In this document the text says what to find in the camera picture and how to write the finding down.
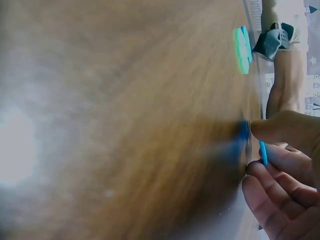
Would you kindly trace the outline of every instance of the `finger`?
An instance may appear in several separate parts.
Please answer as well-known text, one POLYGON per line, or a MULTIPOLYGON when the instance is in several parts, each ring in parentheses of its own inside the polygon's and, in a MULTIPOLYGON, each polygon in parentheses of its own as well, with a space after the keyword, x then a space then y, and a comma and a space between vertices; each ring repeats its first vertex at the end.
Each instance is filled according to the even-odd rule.
POLYGON ((312 162, 307 156, 296 154, 274 145, 265 145, 269 162, 307 186, 315 188, 312 162))
POLYGON ((287 173, 276 169, 272 164, 268 164, 266 169, 290 197, 305 209, 316 206, 320 201, 320 197, 315 188, 298 182, 287 173))
POLYGON ((285 142, 313 157, 320 144, 320 120, 318 117, 294 111, 281 111, 269 120, 253 121, 253 135, 266 143, 285 142))
POLYGON ((271 202, 262 185, 254 176, 242 181, 245 201, 255 218, 271 239, 275 239, 288 225, 288 220, 271 202))
POLYGON ((289 220, 295 219, 306 210, 291 198, 259 161, 253 161, 248 165, 247 174, 259 180, 271 202, 282 211, 289 220))
POLYGON ((320 209, 318 207, 310 207, 297 219, 293 220, 289 227, 280 233, 278 239, 318 240, 319 226, 320 209))

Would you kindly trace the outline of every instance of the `wood grain surface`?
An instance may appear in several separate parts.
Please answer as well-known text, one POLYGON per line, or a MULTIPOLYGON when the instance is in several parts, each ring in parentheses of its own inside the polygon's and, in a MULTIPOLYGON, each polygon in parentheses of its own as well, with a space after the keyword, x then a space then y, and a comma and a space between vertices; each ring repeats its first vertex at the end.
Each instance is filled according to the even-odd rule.
POLYGON ((3 0, 0 17, 1 239, 248 239, 242 1, 3 0))

